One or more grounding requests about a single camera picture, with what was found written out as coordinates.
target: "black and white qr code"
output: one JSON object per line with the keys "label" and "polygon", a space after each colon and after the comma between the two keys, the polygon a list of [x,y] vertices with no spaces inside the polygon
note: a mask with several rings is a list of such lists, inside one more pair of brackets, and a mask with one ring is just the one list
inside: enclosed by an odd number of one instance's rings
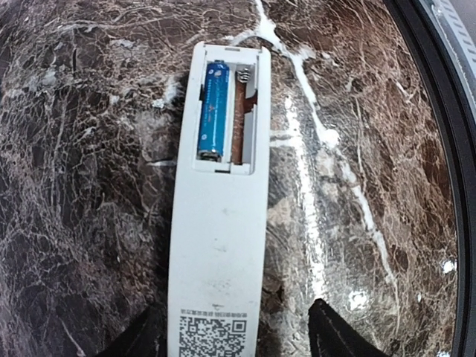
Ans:
{"label": "black and white qr code", "polygon": [[242,357],[246,320],[180,317],[180,357]]}

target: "battery compartment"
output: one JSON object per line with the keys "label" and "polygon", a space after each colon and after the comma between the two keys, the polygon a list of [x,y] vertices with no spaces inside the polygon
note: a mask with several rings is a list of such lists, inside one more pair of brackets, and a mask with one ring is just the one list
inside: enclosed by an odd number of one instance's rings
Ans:
{"label": "battery compartment", "polygon": [[254,151],[257,127],[257,65],[224,62],[230,71],[228,78],[227,114],[222,155],[200,155],[199,131],[202,106],[205,101],[207,61],[202,74],[196,135],[196,170],[251,175],[254,171]]}

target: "blue battery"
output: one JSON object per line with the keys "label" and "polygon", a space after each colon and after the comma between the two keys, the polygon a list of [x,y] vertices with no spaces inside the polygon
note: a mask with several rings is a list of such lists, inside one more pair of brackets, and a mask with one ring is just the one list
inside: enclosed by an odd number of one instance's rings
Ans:
{"label": "blue battery", "polygon": [[223,62],[207,65],[198,147],[203,160],[220,161],[223,156],[229,77],[230,68]]}

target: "white plastic casing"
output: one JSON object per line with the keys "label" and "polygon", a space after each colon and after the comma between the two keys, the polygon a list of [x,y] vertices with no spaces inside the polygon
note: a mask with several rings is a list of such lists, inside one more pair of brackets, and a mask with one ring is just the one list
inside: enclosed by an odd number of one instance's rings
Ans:
{"label": "white plastic casing", "polygon": [[[243,153],[247,164],[235,166],[226,160],[216,163],[197,158],[200,91],[206,66],[215,60],[230,66],[230,78],[234,78],[234,71],[241,65],[254,69],[252,81],[257,89],[257,105],[245,117]],[[234,95],[233,80],[230,80],[228,95],[229,98]],[[234,101],[229,100],[225,142],[228,149],[233,110]],[[268,50],[203,42],[196,45],[181,127],[173,202],[169,357],[188,356],[184,351],[191,350],[195,354],[190,356],[206,356],[215,347],[218,354],[210,356],[249,357],[256,353],[266,242],[270,116],[271,56]],[[187,331],[186,324],[190,321],[196,325]],[[227,348],[238,354],[225,354]]]}

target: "brown marble table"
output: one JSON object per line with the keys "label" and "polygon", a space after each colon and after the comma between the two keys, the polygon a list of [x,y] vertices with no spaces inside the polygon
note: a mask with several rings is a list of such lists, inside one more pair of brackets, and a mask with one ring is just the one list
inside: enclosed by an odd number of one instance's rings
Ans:
{"label": "brown marble table", "polygon": [[309,356],[325,299],[391,356],[449,356],[457,249],[443,149],[379,0],[0,1],[0,356],[92,356],[167,246],[195,43],[272,53],[259,356]]}

